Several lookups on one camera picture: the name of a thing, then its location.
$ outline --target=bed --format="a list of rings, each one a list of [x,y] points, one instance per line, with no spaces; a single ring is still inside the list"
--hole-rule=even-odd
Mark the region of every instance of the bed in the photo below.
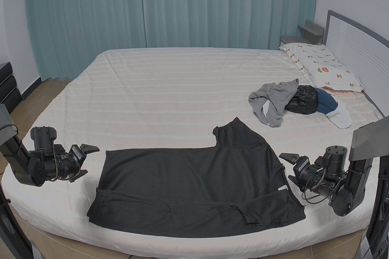
[[[337,47],[340,46],[338,41],[347,37],[347,27],[342,24],[337,28],[333,23],[337,17],[332,17],[334,19],[329,18],[327,23],[326,40],[339,55],[346,51],[346,48],[337,50]],[[332,29],[339,30],[341,35]],[[362,46],[363,38],[355,38]],[[369,34],[365,38],[377,40]],[[347,64],[347,58],[349,55],[344,52],[340,61],[354,70]],[[354,72],[362,83],[370,81],[364,74]],[[88,155],[83,165],[89,173],[74,183],[46,182],[41,188],[34,188],[19,184],[8,166],[2,179],[4,193],[21,217],[39,229],[145,257],[263,257],[363,229],[367,227],[373,209],[377,159],[373,162],[363,203],[346,217],[336,216],[325,201],[307,205],[306,219],[287,227],[233,237],[192,239],[119,232],[88,221],[86,213],[95,198],[105,150],[210,147],[215,145],[213,128],[239,117],[262,135],[276,154],[299,153],[308,155],[313,162],[329,145],[350,147],[353,130],[382,117],[362,93],[333,91],[351,114],[353,125],[348,129],[338,129],[319,113],[304,116],[288,111],[279,128],[261,124],[247,101],[250,92],[264,83],[294,78],[299,78],[300,84],[309,83],[282,51],[230,48],[106,51],[69,83],[33,125],[56,128],[56,143],[66,150],[72,144],[98,146],[101,151]],[[372,101],[381,98],[369,83],[365,86],[370,90],[368,94]],[[29,135],[23,143],[28,150],[33,149]],[[285,166],[287,174],[292,174],[292,165],[285,163]],[[305,205],[299,189],[289,184]]]

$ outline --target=gray sweater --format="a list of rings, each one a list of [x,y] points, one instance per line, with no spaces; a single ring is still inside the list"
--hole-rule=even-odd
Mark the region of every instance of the gray sweater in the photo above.
[[[266,83],[249,96],[253,112],[263,124],[270,127],[280,126],[285,106],[296,94],[298,79],[279,84]]]

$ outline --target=black cloth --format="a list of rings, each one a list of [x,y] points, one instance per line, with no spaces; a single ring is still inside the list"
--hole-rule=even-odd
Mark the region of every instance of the black cloth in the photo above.
[[[146,235],[210,238],[305,219],[284,166],[238,118],[213,130],[216,146],[107,151],[89,221]]]
[[[302,115],[315,113],[318,106],[318,94],[313,86],[299,85],[285,109]]]

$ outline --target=white headboard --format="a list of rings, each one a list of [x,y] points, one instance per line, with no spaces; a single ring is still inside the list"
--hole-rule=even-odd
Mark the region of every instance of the white headboard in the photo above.
[[[389,115],[389,41],[365,26],[328,11],[325,44],[364,85],[364,93]]]

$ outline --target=pillowcase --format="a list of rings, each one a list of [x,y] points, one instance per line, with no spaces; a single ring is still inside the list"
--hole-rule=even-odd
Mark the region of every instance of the pillowcase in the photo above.
[[[342,65],[325,45],[288,43],[280,46],[303,72],[313,87],[361,92],[358,78]]]

